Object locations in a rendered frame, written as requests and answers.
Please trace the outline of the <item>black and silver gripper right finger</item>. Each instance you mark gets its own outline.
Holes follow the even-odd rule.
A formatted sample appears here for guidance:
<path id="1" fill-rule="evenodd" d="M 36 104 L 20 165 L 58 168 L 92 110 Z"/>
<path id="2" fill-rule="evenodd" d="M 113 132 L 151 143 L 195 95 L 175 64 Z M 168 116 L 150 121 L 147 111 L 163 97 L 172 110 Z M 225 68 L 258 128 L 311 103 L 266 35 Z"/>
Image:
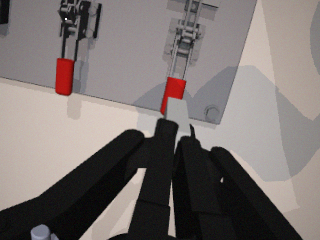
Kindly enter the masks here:
<path id="1" fill-rule="evenodd" d="M 303 240 L 228 150 L 201 147 L 186 100 L 177 99 L 177 107 L 172 171 L 176 238 Z"/>

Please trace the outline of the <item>grey fixture plate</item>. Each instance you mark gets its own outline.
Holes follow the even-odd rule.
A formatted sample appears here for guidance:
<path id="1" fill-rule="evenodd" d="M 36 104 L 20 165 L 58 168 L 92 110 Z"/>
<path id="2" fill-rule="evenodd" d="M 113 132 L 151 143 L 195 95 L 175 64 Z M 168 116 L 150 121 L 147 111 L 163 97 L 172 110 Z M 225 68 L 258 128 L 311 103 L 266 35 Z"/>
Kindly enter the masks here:
<path id="1" fill-rule="evenodd" d="M 0 77 L 55 89 L 60 0 L 10 0 L 0 24 Z M 187 0 L 85 0 L 101 3 L 97 38 L 79 41 L 73 92 L 159 111 L 173 59 L 164 53 L 171 18 L 185 20 Z M 202 4 L 205 36 L 189 62 L 182 100 L 188 117 L 220 124 L 257 0 Z M 206 118 L 209 105 L 220 109 Z"/>

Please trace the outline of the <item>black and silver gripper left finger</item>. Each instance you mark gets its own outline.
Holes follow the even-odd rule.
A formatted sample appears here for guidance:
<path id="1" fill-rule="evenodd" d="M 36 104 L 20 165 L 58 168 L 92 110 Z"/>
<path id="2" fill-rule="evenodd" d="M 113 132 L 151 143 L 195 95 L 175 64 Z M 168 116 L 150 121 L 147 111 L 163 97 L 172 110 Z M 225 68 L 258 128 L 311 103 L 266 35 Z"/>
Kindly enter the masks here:
<path id="1" fill-rule="evenodd" d="M 127 129 L 38 197 L 1 210 L 0 240 L 79 240 L 138 168 L 146 171 L 126 240 L 167 240 L 178 128 L 168 97 L 154 136 Z"/>

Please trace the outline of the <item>grey rectangular plate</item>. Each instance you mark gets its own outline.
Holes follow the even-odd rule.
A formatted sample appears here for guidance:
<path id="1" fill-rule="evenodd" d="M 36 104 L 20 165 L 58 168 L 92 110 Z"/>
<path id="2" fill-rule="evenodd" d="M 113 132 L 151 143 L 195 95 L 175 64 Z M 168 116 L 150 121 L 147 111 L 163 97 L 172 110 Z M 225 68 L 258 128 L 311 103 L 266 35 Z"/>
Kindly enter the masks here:
<path id="1" fill-rule="evenodd" d="M 193 2 L 199 3 L 199 0 L 192 0 Z M 219 8 L 221 0 L 203 0 L 202 4 L 208 5 L 211 7 Z"/>

